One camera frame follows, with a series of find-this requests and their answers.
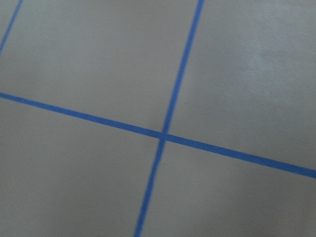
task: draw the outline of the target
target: blue tape line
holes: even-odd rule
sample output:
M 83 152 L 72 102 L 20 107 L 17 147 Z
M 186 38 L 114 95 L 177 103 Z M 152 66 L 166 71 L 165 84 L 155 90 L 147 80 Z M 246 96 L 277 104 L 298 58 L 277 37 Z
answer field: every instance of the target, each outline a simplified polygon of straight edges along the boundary
M 180 67 L 179 67 L 177 79 L 176 79 L 176 82 L 174 84 L 174 88 L 173 88 L 173 91 L 172 91 L 169 108 L 168 108 L 168 111 L 167 111 L 167 114 L 166 114 L 166 118 L 165 118 L 165 123 L 164 123 L 163 129 L 162 129 L 162 133 L 163 134 L 167 134 L 168 131 L 169 131 L 169 128 L 170 128 L 170 124 L 171 124 L 172 117 L 173 117 L 173 114 L 174 114 L 174 109 L 175 109 L 175 106 L 176 106 L 176 103 L 177 103 L 177 99 L 178 99 L 181 83 L 182 83 L 182 80 L 183 80 L 183 75 L 184 75 L 184 72 L 185 72 L 185 69 L 186 69 L 186 65 L 187 65 L 187 62 L 188 62 L 188 59 L 189 59 L 190 51 L 191 51 L 191 48 L 192 48 L 194 35 L 196 33 L 196 30 L 197 30 L 198 20 L 199 20 L 201 11 L 202 11 L 203 2 L 204 2 L 203 0 L 199 0 L 198 3 L 197 3 L 196 12 L 195 12 L 193 20 L 192 20 L 191 28 L 190 28 L 188 39 L 187 39 L 187 43 L 186 43 L 186 46 L 184 48 L 181 64 L 180 64 Z
M 13 96 L 13 95 L 4 94 L 1 92 L 0 92 L 0 98 L 19 102 L 19 103 L 26 104 L 26 105 L 31 105 L 31 106 L 34 106 L 37 108 L 57 112 L 60 114 L 76 117 L 79 119 L 88 120 L 91 122 L 96 122 L 96 123 L 104 124 L 107 126 L 120 128 L 120 129 L 131 131 L 131 132 L 136 132 L 136 133 L 143 134 L 143 135 L 150 136 L 150 137 L 155 137 L 155 138 L 159 138 L 159 139 L 162 137 L 160 132 L 153 131 L 150 129 L 130 125 L 130 124 L 123 123 L 123 122 L 114 121 L 114 120 L 107 119 L 107 118 L 101 118 L 101 117 L 97 117 L 97 116 L 93 116 L 93 115 L 89 115 L 89 114 L 85 114 L 85 113 L 81 113 L 81 112 L 77 112 L 77 111 L 73 111 L 73 110 L 68 110 L 68 109 L 64 109 L 61 107 L 48 105 L 48 104 L 44 104 L 44 103 L 33 101 L 33 100 L 24 99 L 24 98 Z
M 141 210 L 140 210 L 140 213 L 138 216 L 138 220 L 137 220 L 137 224 L 136 224 L 136 228 L 135 228 L 135 232 L 134 232 L 134 237 L 140 237 L 142 234 L 144 222 L 146 219 L 146 214 L 148 211 L 149 203 L 150 203 L 152 192 L 154 189 L 156 173 L 157 173 L 158 166 L 159 166 L 159 163 L 161 161 L 161 157 L 162 157 L 164 146 L 165 146 L 165 137 L 169 132 L 170 124 L 172 121 L 174 109 L 175 109 L 175 106 L 177 103 L 177 98 L 178 98 L 180 87 L 181 87 L 181 82 L 183 80 L 183 75 L 184 75 L 186 65 L 188 62 L 188 58 L 190 55 L 190 51 L 192 48 L 193 39 L 195 36 L 195 32 L 197 30 L 198 20 L 199 20 L 201 11 L 202 11 L 203 2 L 204 2 L 203 0 L 199 0 L 197 2 L 196 11 L 195 11 L 195 14 L 194 14 L 194 17 L 192 20 L 188 39 L 187 39 L 187 42 L 186 42 L 186 45 L 184 48 L 183 56 L 182 56 L 180 67 L 179 67 L 178 74 L 177 74 L 177 78 L 176 78 L 176 81 L 174 84 L 174 88 L 172 90 L 172 95 L 170 98 L 169 107 L 168 107 L 165 121 L 164 121 L 164 125 L 162 128 L 162 138 L 159 141 L 159 144 L 157 147 L 157 152 L 156 152 L 155 159 L 154 159 L 154 163 L 152 166 L 152 170 L 151 170 L 148 182 L 147 182 L 146 191 L 145 191 L 144 198 L 143 198 L 143 203 L 141 206 Z
M 254 156 L 251 154 L 238 152 L 238 151 L 230 150 L 227 148 L 218 147 L 218 146 L 214 146 L 214 145 L 210 145 L 207 143 L 198 142 L 198 141 L 194 141 L 194 140 L 190 140 L 190 139 L 186 139 L 186 138 L 182 138 L 182 137 L 178 137 L 178 136 L 174 136 L 174 135 L 166 135 L 165 139 L 166 139 L 166 141 L 185 145 L 188 147 L 193 147 L 193 148 L 197 148 L 200 150 L 220 154 L 223 156 L 232 157 L 235 159 L 240 159 L 240 160 L 248 161 L 251 163 L 260 164 L 260 165 L 264 165 L 267 167 L 284 170 L 284 171 L 291 172 L 294 174 L 300 174 L 300 175 L 304 175 L 307 177 L 316 178 L 316 170 L 300 167 L 297 165 L 288 164 L 285 162 L 281 162 L 281 161 L 277 161 L 277 160 L 273 160 L 273 159 L 268 159 L 268 158 L 264 158 L 264 157 Z
M 6 43 L 6 40 L 8 39 L 8 36 L 10 34 L 10 31 L 12 29 L 14 21 L 15 21 L 17 15 L 18 15 L 18 12 L 19 12 L 19 9 L 20 9 L 20 7 L 22 5 L 22 2 L 23 2 L 23 0 L 19 0 L 17 6 L 15 8 L 15 11 L 14 11 L 12 17 L 11 17 L 10 23 L 9 23 L 8 27 L 6 28 L 6 31 L 4 33 L 4 36 L 3 36 L 1 44 L 0 44 L 0 55 L 1 55 L 2 51 L 3 51 L 4 45 Z
M 110 120 L 107 118 L 101 118 L 101 117 L 97 117 L 97 116 L 93 116 L 93 115 L 89 115 L 89 114 L 84 114 L 81 112 L 76 112 L 76 111 L 60 108 L 57 106 L 48 105 L 48 104 L 44 104 L 41 102 L 28 100 L 28 99 L 24 99 L 24 98 L 13 96 L 13 95 L 4 94 L 1 92 L 0 92 L 0 98 L 14 101 L 14 102 L 18 102 L 18 103 L 25 104 L 25 105 L 34 106 L 34 107 L 49 110 L 49 111 L 53 111 L 53 112 L 57 112 L 60 114 L 76 117 L 79 119 L 84 119 L 87 121 L 96 122 L 96 123 L 104 124 L 104 125 L 111 126 L 111 127 L 116 127 L 119 129 L 131 131 L 131 132 L 136 132 L 139 134 L 143 134 L 145 136 L 158 138 L 160 140 L 165 140 L 168 142 L 177 143 L 180 145 L 204 150 L 207 152 L 212 152 L 212 153 L 216 153 L 219 155 L 232 157 L 232 158 L 244 160 L 247 162 L 260 164 L 263 166 L 267 166 L 267 167 L 271 167 L 271 168 L 275 168 L 275 169 L 279 169 L 279 170 L 284 170 L 284 171 L 291 172 L 294 174 L 304 175 L 304 176 L 316 179 L 316 170 L 313 170 L 313 169 L 304 168 L 301 166 L 288 164 L 285 162 L 280 162 L 280 161 L 276 161 L 276 160 L 268 159 L 268 158 L 264 158 L 264 157 L 254 156 L 254 155 L 250 155 L 247 153 L 238 152 L 238 151 L 230 150 L 227 148 L 218 147 L 218 146 L 214 146 L 214 145 L 211 145 L 208 143 L 198 142 L 195 140 L 191 140 L 191 139 L 187 139 L 187 138 L 183 138 L 183 137 L 178 137 L 178 136 L 174 136 L 174 135 L 170 135 L 170 134 L 166 134 L 163 136 L 163 134 L 161 132 L 153 131 L 153 130 L 150 130 L 147 128 L 142 128 L 142 127 L 133 126 L 133 125 L 130 125 L 127 123 Z

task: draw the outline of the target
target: grid line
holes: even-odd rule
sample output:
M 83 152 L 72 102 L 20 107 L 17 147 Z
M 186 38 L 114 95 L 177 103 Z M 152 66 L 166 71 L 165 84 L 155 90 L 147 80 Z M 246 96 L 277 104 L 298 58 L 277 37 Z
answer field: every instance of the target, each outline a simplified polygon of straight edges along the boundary
M 131 131 L 131 132 L 135 132 L 138 134 L 142 134 L 145 136 L 154 137 L 154 138 L 159 139 L 159 144 L 157 147 L 155 159 L 154 159 L 152 170 L 151 170 L 151 173 L 150 173 L 150 176 L 148 179 L 146 191 L 144 194 L 143 203 L 142 203 L 139 217 L 138 217 L 138 221 L 136 224 L 134 237 L 140 237 L 140 235 L 141 235 L 143 225 L 145 222 L 145 218 L 146 218 L 146 214 L 148 211 L 152 191 L 154 188 L 156 173 L 158 170 L 158 166 L 159 166 L 162 154 L 163 154 L 163 150 L 164 150 L 166 141 L 316 179 L 316 170 L 313 170 L 313 169 L 309 169 L 309 168 L 305 168 L 305 167 L 301 167 L 301 166 L 297 166 L 297 165 L 293 165 L 293 164 L 289 164 L 289 163 L 285 163 L 285 162 L 281 162 L 281 161 L 277 161 L 277 160 L 273 160 L 273 159 L 259 157 L 259 156 L 255 156 L 255 155 L 251 155 L 251 154 L 247 154 L 247 153 L 243 153 L 243 152 L 239 152 L 239 151 L 211 145 L 208 143 L 203 143 L 203 142 L 199 142 L 199 141 L 195 141 L 195 140 L 191 140 L 191 139 L 187 139 L 187 138 L 168 134 L 169 128 L 171 125 L 171 121 L 172 121 L 172 117 L 174 114 L 175 106 L 176 106 L 177 97 L 178 97 L 178 94 L 180 91 L 181 82 L 182 82 L 182 79 L 184 76 L 186 64 L 187 64 L 187 61 L 189 58 L 189 54 L 190 54 L 190 50 L 192 47 L 194 35 L 195 35 L 196 28 L 198 25 L 198 20 L 199 20 L 200 13 L 202 10 L 203 2 L 204 2 L 203 0 L 198 0 L 198 2 L 197 2 L 196 11 L 195 11 L 195 14 L 194 14 L 194 17 L 192 20 L 192 25 L 191 25 L 189 35 L 187 38 L 187 42 L 185 45 L 185 49 L 183 52 L 183 56 L 182 56 L 179 70 L 178 70 L 175 85 L 174 85 L 174 88 L 172 91 L 172 95 L 171 95 L 168 110 L 166 113 L 162 132 L 154 131 L 154 130 L 139 127 L 139 126 L 134 126 L 134 125 L 131 125 L 128 123 L 123 123 L 123 122 L 119 122 L 119 121 L 115 121 L 115 120 L 111 120 L 111 119 L 107 119 L 107 118 L 97 117 L 97 116 L 69 110 L 66 108 L 61 108 L 61 107 L 49 105 L 46 103 L 37 102 L 37 101 L 29 100 L 26 98 L 22 98 L 22 97 L 18 97 L 18 96 L 14 96 L 14 95 L 5 94 L 5 93 L 0 92 L 0 98 L 2 98 L 2 99 L 14 101 L 17 103 L 41 108 L 41 109 L 56 112 L 59 114 L 64 114 L 67 116 L 76 117 L 79 119 L 83 119 L 83 120 L 87 120 L 87 121 L 91 121 L 91 122 L 95 122 L 95 123 L 100 123 L 103 125 L 119 128 L 119 129 L 126 130 L 126 131 Z M 16 20 L 16 17 L 18 15 L 18 12 L 19 12 L 19 9 L 20 9 L 22 3 L 23 3 L 23 0 L 19 0 L 17 6 L 15 8 L 15 11 L 10 19 L 10 22 L 7 26 L 5 34 L 2 38 L 2 41 L 0 42 L 0 56 L 1 56 L 1 53 L 3 51 L 4 45 L 8 39 L 8 36 L 9 36 L 10 31 L 12 29 L 12 26 Z
M 9 36 L 10 31 L 12 29 L 12 26 L 13 26 L 13 24 L 15 22 L 15 19 L 16 19 L 18 13 L 19 13 L 19 10 L 21 8 L 22 3 L 23 3 L 23 0 L 19 0 L 18 4 L 17 4 L 17 6 L 16 6 L 16 8 L 15 8 L 15 10 L 13 12 L 13 15 L 11 17 L 11 20 L 9 22 L 9 25 L 7 26 L 6 31 L 4 33 L 4 36 L 3 36 L 2 40 L 1 40 L 1 43 L 0 43 L 0 56 L 1 56 L 1 53 L 3 51 L 4 45 L 6 43 L 6 40 L 8 39 L 8 36 Z
M 111 120 L 111 119 L 107 119 L 107 118 L 101 118 L 101 117 L 81 113 L 78 111 L 73 111 L 73 110 L 69 110 L 69 109 L 65 109 L 65 108 L 37 102 L 34 100 L 29 100 L 29 99 L 25 99 L 22 97 L 9 95 L 9 94 L 5 94 L 5 93 L 1 93 L 1 92 L 0 92 L 0 98 L 14 101 L 14 102 L 17 102 L 20 104 L 25 104 L 25 105 L 37 107 L 40 109 L 56 112 L 59 114 L 71 116 L 71 117 L 76 117 L 79 119 L 83 119 L 83 120 L 87 120 L 87 121 L 91 121 L 91 122 L 95 122 L 95 123 L 100 123 L 100 124 L 107 125 L 110 127 L 115 127 L 115 128 L 119 128 L 122 130 L 139 133 L 139 134 L 149 136 L 149 137 L 154 137 L 154 138 L 158 138 L 158 139 L 162 138 L 161 132 L 154 131 L 154 130 L 151 130 L 148 128 L 134 126 L 134 125 L 131 125 L 128 123 L 123 123 L 123 122 L 119 122 L 119 121 L 115 121 L 115 120 Z M 211 145 L 208 143 L 203 143 L 203 142 L 199 142 L 199 141 L 171 135 L 171 134 L 166 134 L 165 140 L 168 142 L 177 143 L 180 145 L 204 150 L 207 152 L 212 152 L 212 153 L 216 153 L 219 155 L 223 155 L 223 156 L 227 156 L 227 157 L 231 157 L 231 158 L 236 158 L 236 159 L 248 161 L 251 163 L 255 163 L 255 164 L 259 164 L 259 165 L 263 165 L 263 166 L 291 172 L 294 174 L 304 175 L 304 176 L 316 179 L 316 170 L 297 166 L 297 165 L 293 165 L 293 164 L 289 164 L 286 162 L 281 162 L 281 161 L 277 161 L 277 160 L 273 160 L 273 159 L 255 156 L 255 155 L 251 155 L 251 154 L 227 149 L 224 147 L 219 147 L 219 146 Z
M 153 166 L 152 166 L 152 170 L 151 170 L 151 173 L 149 175 L 148 182 L 147 182 L 143 203 L 141 205 L 140 213 L 138 216 L 138 220 L 137 220 L 137 224 L 136 224 L 136 228 L 135 228 L 135 232 L 134 232 L 134 237 L 140 237 L 142 234 L 144 222 L 146 219 L 148 207 L 149 207 L 151 196 L 152 196 L 153 189 L 154 189 L 157 170 L 158 170 L 158 167 L 159 167 L 159 164 L 160 164 L 160 161 L 162 158 L 163 150 L 165 147 L 165 143 L 166 143 L 166 135 L 168 134 L 169 129 L 170 129 L 170 125 L 171 125 L 172 117 L 173 117 L 174 110 L 176 107 L 178 95 L 180 92 L 184 72 L 186 70 L 186 66 L 187 66 L 190 51 L 192 48 L 194 36 L 195 36 L 196 31 L 197 31 L 198 20 L 200 18 L 201 12 L 202 12 L 203 3 L 204 3 L 204 0 L 197 1 L 196 10 L 195 10 L 193 20 L 191 23 L 191 27 L 189 30 L 187 42 L 186 42 L 186 45 L 184 47 L 181 63 L 180 63 L 179 69 L 178 69 L 178 74 L 177 74 L 176 81 L 175 81 L 175 84 L 174 84 L 174 87 L 172 90 L 168 110 L 167 110 L 167 113 L 165 116 L 162 132 L 161 132 L 162 137 L 159 140 L 155 159 L 154 159 Z

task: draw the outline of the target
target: gray surface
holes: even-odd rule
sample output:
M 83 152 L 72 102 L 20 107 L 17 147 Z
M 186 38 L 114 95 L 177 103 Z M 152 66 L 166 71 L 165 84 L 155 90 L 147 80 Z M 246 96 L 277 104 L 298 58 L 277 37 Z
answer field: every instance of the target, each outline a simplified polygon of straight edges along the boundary
M 170 133 L 316 169 L 315 13 L 206 1 Z
M 168 143 L 144 237 L 314 237 L 315 179 Z
M 27 0 L 0 59 L 0 88 L 160 130 L 195 4 Z
M 0 100 L 0 236 L 131 236 L 157 139 Z
M 17 0 L 0 1 L 0 40 L 2 40 L 17 3 Z
M 1 34 L 16 3 L 0 0 Z M 161 130 L 195 5 L 26 0 L 0 91 Z M 315 11 L 206 0 L 171 134 L 316 169 Z M 157 143 L 0 99 L 0 236 L 132 236 Z M 167 142 L 143 237 L 314 237 L 315 192 Z

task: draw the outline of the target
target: white surface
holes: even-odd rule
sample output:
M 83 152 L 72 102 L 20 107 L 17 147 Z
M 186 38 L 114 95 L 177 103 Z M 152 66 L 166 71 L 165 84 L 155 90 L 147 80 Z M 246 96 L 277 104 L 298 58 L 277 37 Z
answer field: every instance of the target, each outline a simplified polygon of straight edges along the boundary
M 316 169 L 315 12 L 206 1 L 170 133 Z
M 0 0 L 0 33 L 17 1 Z M 25 0 L 0 91 L 161 131 L 196 1 Z M 316 169 L 316 2 L 206 0 L 171 134 Z M 0 236 L 132 236 L 158 139 L 0 99 Z M 316 179 L 166 144 L 142 237 L 314 237 Z
M 315 179 L 168 143 L 144 237 L 314 237 Z
M 0 88 L 160 130 L 195 4 L 24 1 L 0 59 Z
M 0 101 L 0 236 L 131 236 L 157 139 Z

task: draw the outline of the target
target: blue line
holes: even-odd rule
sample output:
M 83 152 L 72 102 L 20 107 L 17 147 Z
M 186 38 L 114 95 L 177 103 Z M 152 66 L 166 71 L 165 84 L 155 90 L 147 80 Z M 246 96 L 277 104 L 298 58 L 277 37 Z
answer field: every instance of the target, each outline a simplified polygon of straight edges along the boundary
M 198 141 L 194 141 L 194 140 L 190 140 L 190 139 L 186 139 L 186 138 L 182 138 L 182 137 L 178 137 L 174 135 L 166 135 L 165 139 L 166 141 L 181 144 L 184 146 L 193 147 L 200 150 L 220 154 L 223 156 L 232 157 L 235 159 L 240 159 L 240 160 L 244 160 L 251 163 L 284 170 L 284 171 L 291 172 L 294 174 L 300 174 L 307 177 L 316 178 L 316 170 L 300 167 L 297 165 L 288 164 L 285 162 L 268 159 L 264 157 L 254 156 L 251 154 L 238 152 L 238 151 L 230 150 L 227 148 L 218 147 L 218 146 L 214 146 L 207 143 L 198 142 Z
M 1 44 L 0 44 L 0 55 L 1 55 L 2 51 L 3 51 L 4 45 L 6 43 L 6 40 L 8 39 L 8 36 L 10 34 L 10 31 L 12 29 L 14 21 L 15 21 L 17 15 L 18 15 L 18 12 L 19 12 L 19 9 L 20 9 L 20 7 L 22 5 L 22 2 L 23 2 L 23 0 L 19 0 L 17 6 L 15 8 L 15 11 L 14 11 L 12 17 L 11 17 L 10 23 L 9 23 L 8 27 L 6 28 L 6 31 L 4 33 L 4 36 L 3 36 Z
M 208 143 L 198 142 L 195 140 L 191 140 L 191 139 L 187 139 L 187 138 L 183 138 L 183 137 L 178 137 L 178 136 L 174 136 L 174 135 L 170 135 L 170 134 L 163 135 L 161 132 L 153 131 L 153 130 L 150 130 L 147 128 L 142 128 L 142 127 L 133 126 L 133 125 L 130 125 L 127 123 L 110 120 L 107 118 L 101 118 L 101 117 L 97 117 L 97 116 L 93 116 L 93 115 L 89 115 L 89 114 L 84 114 L 81 112 L 72 111 L 72 110 L 60 108 L 57 106 L 48 105 L 48 104 L 44 104 L 41 102 L 28 100 L 28 99 L 13 96 L 13 95 L 4 94 L 1 92 L 0 92 L 0 98 L 14 101 L 14 102 L 18 102 L 18 103 L 25 104 L 25 105 L 29 105 L 29 106 L 34 106 L 34 107 L 41 108 L 44 110 L 53 111 L 53 112 L 56 112 L 59 114 L 64 114 L 64 115 L 76 117 L 79 119 L 83 119 L 83 120 L 87 120 L 87 121 L 91 121 L 91 122 L 96 122 L 96 123 L 104 124 L 107 126 L 116 127 L 119 129 L 143 134 L 145 136 L 158 138 L 161 141 L 169 141 L 169 142 L 177 143 L 180 145 L 204 150 L 207 152 L 212 152 L 212 153 L 216 153 L 219 155 L 232 157 L 235 159 L 240 159 L 240 160 L 244 160 L 247 162 L 251 162 L 251 163 L 255 163 L 255 164 L 259 164 L 259 165 L 287 171 L 287 172 L 294 173 L 294 174 L 304 175 L 304 176 L 316 179 L 316 170 L 313 170 L 313 169 L 304 168 L 301 166 L 288 164 L 285 162 L 281 162 L 281 161 L 277 161 L 277 160 L 273 160 L 273 159 L 268 159 L 268 158 L 264 158 L 264 157 L 254 156 L 251 154 L 238 152 L 238 151 L 230 150 L 227 148 L 218 147 L 218 146 L 214 146 L 214 145 L 211 145 Z M 157 149 L 157 153 L 161 153 L 163 150 L 163 147 L 164 147 L 164 143 L 159 144 L 158 149 Z M 158 165 L 154 164 L 153 167 L 155 167 L 155 169 L 152 172 L 152 174 L 155 174 Z
M 152 166 L 152 170 L 147 182 L 147 186 L 146 186 L 146 191 L 144 194 L 144 198 L 143 198 L 143 203 L 140 209 L 140 213 L 138 216 L 138 221 L 136 224 L 136 228 L 135 228 L 135 232 L 134 232 L 134 237 L 140 237 L 142 234 L 142 230 L 143 230 L 143 226 L 144 226 L 144 222 L 146 219 L 146 215 L 147 215 L 147 211 L 148 211 L 148 207 L 149 207 L 149 203 L 151 200 L 151 196 L 152 196 L 152 192 L 154 189 L 154 184 L 155 184 L 155 177 L 156 177 L 156 173 L 158 170 L 158 166 L 159 163 L 161 161 L 161 157 L 163 154 L 163 149 L 165 146 L 165 137 L 169 132 L 169 128 L 170 128 L 170 124 L 172 121 L 172 117 L 174 114 L 174 109 L 176 106 L 176 102 L 177 102 L 177 98 L 179 95 L 179 91 L 180 91 L 180 87 L 181 87 L 181 82 L 183 80 L 183 75 L 186 69 L 186 65 L 188 62 L 188 58 L 190 55 L 190 51 L 192 48 L 192 44 L 193 44 L 193 39 L 195 36 L 195 32 L 197 30 L 197 26 L 198 26 L 198 20 L 202 11 L 202 7 L 203 7 L 203 0 L 199 0 L 197 3 L 197 7 L 196 7 L 196 11 L 192 20 L 192 24 L 191 24 L 191 28 L 189 31 L 189 35 L 188 35 L 188 39 L 185 45 L 185 49 L 183 52 L 183 56 L 182 56 L 182 60 L 181 60 L 181 64 L 179 67 L 179 71 L 177 74 L 177 78 L 174 84 L 174 88 L 172 91 L 172 95 L 170 98 L 170 103 L 169 103 L 169 107 L 168 107 L 168 111 L 165 117 L 165 121 L 164 121 L 164 125 L 163 125 L 163 129 L 162 129 L 162 138 L 159 141 L 158 147 L 157 147 L 157 152 L 155 155 L 155 159 L 154 159 L 154 163 Z
M 194 15 L 194 18 L 193 18 L 193 21 L 192 21 L 192 25 L 191 25 L 191 28 L 190 28 L 190 31 L 189 31 L 189 36 L 188 36 L 187 43 L 186 43 L 186 46 L 185 46 L 185 49 L 184 49 L 184 52 L 183 52 L 183 56 L 182 56 L 181 64 L 180 64 L 180 67 L 179 67 L 177 79 L 176 79 L 176 82 L 175 82 L 175 85 L 174 85 L 174 88 L 173 88 L 173 92 L 172 92 L 172 95 L 171 95 L 169 108 L 168 108 L 167 115 L 166 115 L 166 118 L 165 118 L 165 123 L 164 123 L 163 130 L 162 130 L 162 133 L 164 133 L 164 134 L 167 134 L 168 131 L 169 131 L 169 128 L 170 128 L 170 124 L 171 124 L 171 121 L 172 121 L 172 116 L 173 116 L 173 113 L 174 113 L 174 109 L 175 109 L 175 106 L 176 106 L 176 103 L 177 103 L 177 98 L 178 98 L 180 87 L 181 87 L 181 83 L 182 83 L 182 80 L 183 80 L 183 75 L 184 75 L 184 72 L 185 72 L 185 69 L 186 69 L 186 65 L 187 65 L 187 62 L 188 62 L 188 59 L 189 59 L 190 51 L 191 51 L 191 48 L 192 48 L 194 35 L 195 35 L 196 30 L 197 30 L 198 20 L 199 20 L 201 11 L 202 11 L 203 2 L 204 2 L 203 0 L 199 0 L 198 3 L 197 3 L 196 12 L 195 12 L 195 15 Z
M 138 126 L 133 126 L 133 125 L 130 125 L 127 123 L 118 122 L 118 121 L 114 121 L 114 120 L 107 119 L 107 118 L 101 118 L 101 117 L 97 117 L 97 116 L 93 116 L 93 115 L 89 115 L 89 114 L 85 114 L 85 113 L 81 113 L 81 112 L 77 112 L 77 111 L 73 111 L 73 110 L 68 110 L 68 109 L 64 109 L 61 107 L 37 102 L 34 100 L 28 100 L 28 99 L 24 99 L 21 97 L 4 94 L 1 92 L 0 92 L 0 98 L 19 102 L 22 104 L 34 106 L 37 108 L 41 108 L 41 109 L 45 109 L 45 110 L 49 110 L 49 111 L 53 111 L 53 112 L 57 112 L 60 114 L 76 117 L 79 119 L 88 120 L 91 122 L 96 122 L 96 123 L 104 124 L 107 126 L 120 128 L 120 129 L 131 131 L 131 132 L 136 132 L 136 133 L 143 134 L 143 135 L 150 136 L 150 137 L 155 137 L 155 138 L 159 138 L 159 139 L 162 137 L 160 132 L 153 131 L 150 129 L 146 129 L 146 128 L 142 128 L 142 127 L 138 127 Z

